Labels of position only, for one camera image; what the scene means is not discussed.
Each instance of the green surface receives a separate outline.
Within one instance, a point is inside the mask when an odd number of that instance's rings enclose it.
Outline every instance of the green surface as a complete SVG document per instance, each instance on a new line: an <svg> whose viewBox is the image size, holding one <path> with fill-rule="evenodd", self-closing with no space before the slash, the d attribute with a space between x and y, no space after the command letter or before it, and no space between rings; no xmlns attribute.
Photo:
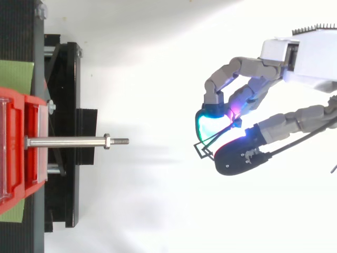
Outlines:
<svg viewBox="0 0 337 253"><path fill-rule="evenodd" d="M25 208L25 200L22 199L11 210L8 210L4 214L0 215L0 222L19 222L19 223L21 223L24 208Z"/></svg>
<svg viewBox="0 0 337 253"><path fill-rule="evenodd" d="M0 86L30 94L34 63L0 61Z"/></svg>
<svg viewBox="0 0 337 253"><path fill-rule="evenodd" d="M0 60L0 86L30 94L33 77L33 62L14 62ZM11 210L0 215L0 222L21 223L25 200L22 199Z"/></svg>

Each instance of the bolt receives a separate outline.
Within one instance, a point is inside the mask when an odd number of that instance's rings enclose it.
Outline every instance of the bolt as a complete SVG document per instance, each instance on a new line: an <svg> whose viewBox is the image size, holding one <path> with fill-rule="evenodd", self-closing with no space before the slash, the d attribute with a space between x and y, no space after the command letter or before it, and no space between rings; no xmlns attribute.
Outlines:
<svg viewBox="0 0 337 253"><path fill-rule="evenodd" d="M111 145L128 145L129 139L111 139L110 144Z"/></svg>
<svg viewBox="0 0 337 253"><path fill-rule="evenodd" d="M79 48L78 50L77 50L77 56L78 56L78 58L83 58L83 49L82 48Z"/></svg>
<svg viewBox="0 0 337 253"><path fill-rule="evenodd" d="M47 106L49 114L52 115L56 110L56 104L54 104L53 100L49 100Z"/></svg>
<svg viewBox="0 0 337 253"><path fill-rule="evenodd" d="M48 18L47 5L40 3L35 10L35 16L39 17L41 20L46 20Z"/></svg>

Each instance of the white wall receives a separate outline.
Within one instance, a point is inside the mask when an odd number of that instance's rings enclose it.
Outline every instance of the white wall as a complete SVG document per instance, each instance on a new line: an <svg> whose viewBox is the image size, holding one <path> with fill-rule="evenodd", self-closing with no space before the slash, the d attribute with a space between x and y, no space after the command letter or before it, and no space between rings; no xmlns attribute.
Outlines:
<svg viewBox="0 0 337 253"><path fill-rule="evenodd" d="M55 225L46 252L337 252L336 131L235 177L193 149L204 81L232 57L258 57L267 38L335 22L333 1L45 3L45 33L84 49L81 104L98 109L97 135L131 140L81 168L80 222ZM247 120L328 98L280 83Z"/></svg>

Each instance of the black wire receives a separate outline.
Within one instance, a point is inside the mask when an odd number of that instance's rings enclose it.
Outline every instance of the black wire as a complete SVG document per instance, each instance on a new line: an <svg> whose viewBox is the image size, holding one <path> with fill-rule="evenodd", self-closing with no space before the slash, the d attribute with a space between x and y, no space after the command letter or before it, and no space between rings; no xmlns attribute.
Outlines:
<svg viewBox="0 0 337 253"><path fill-rule="evenodd" d="M302 138L299 138L298 140L292 142L292 143L289 143L288 145L285 145L284 147L281 147L280 149L277 149L271 153L269 153L269 155L272 157L276 154L279 154L289 148L292 148L293 146L296 146L297 144L300 144L301 142L303 141L306 141L307 139L315 136L316 134L320 133L320 132L323 132L324 130L326 130L327 128L331 127L332 125L336 124L337 123L337 117L333 118L332 120L330 120L327 124L321 126L320 128L312 131L311 133L307 134L306 136L302 137Z"/></svg>
<svg viewBox="0 0 337 253"><path fill-rule="evenodd" d="M220 132L212 135L211 137L207 138L206 140L203 140L202 142L208 141L209 139L215 137L213 140L211 140L207 145L205 145L205 147L203 147L203 149L208 149L210 147L210 145L212 145L221 135L223 135L225 132L231 130L233 128L234 123L230 124L229 126L225 127L224 129L222 129Z"/></svg>

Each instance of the black metal bracket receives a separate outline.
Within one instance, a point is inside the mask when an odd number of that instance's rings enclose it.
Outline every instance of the black metal bracket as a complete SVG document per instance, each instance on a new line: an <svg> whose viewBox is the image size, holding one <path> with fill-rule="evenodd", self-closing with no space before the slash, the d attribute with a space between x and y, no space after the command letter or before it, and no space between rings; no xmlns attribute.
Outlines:
<svg viewBox="0 0 337 253"><path fill-rule="evenodd" d="M59 35L45 35L45 45L55 47L45 56L45 78L56 110L49 116L49 133L55 136L95 136L97 110L80 108L79 45L60 44ZM53 222L67 228L78 223L79 165L94 163L94 148L49 149L48 162L62 163L65 174L49 174L45 184L45 232Z"/></svg>

